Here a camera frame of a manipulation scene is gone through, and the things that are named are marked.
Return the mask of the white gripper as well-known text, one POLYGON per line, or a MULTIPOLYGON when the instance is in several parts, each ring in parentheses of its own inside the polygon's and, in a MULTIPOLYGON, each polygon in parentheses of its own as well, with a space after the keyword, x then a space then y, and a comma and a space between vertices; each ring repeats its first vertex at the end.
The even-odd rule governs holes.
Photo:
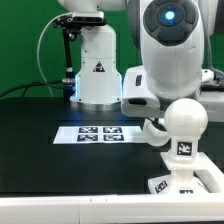
MULTIPOLYGON (((203 69, 198 101, 210 119, 224 119, 224 85, 213 81, 214 73, 203 69)), ((147 84, 143 66, 127 70, 123 84, 122 112, 129 117, 163 118, 172 100, 160 101, 147 84)))

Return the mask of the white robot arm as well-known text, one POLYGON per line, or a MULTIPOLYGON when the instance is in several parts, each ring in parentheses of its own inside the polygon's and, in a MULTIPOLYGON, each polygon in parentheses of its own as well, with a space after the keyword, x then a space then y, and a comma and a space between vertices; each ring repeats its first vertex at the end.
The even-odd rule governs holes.
POLYGON ((142 64, 127 70, 122 112, 127 116, 162 118, 176 100, 200 102, 211 121, 224 120, 224 73, 210 66, 209 37, 224 34, 224 0, 58 0, 82 19, 97 11, 128 12, 134 45, 142 64), (206 74, 213 81, 205 81, 206 74))

